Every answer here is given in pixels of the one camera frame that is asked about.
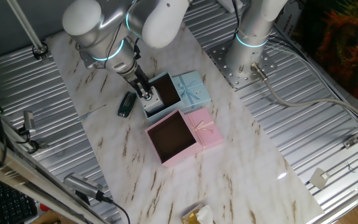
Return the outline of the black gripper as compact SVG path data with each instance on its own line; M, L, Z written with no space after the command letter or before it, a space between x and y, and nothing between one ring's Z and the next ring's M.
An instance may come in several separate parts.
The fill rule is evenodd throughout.
M125 80L133 89L137 90L137 94L144 100L151 98L152 87L149 84L149 79L138 64L134 64L128 71L125 72Z

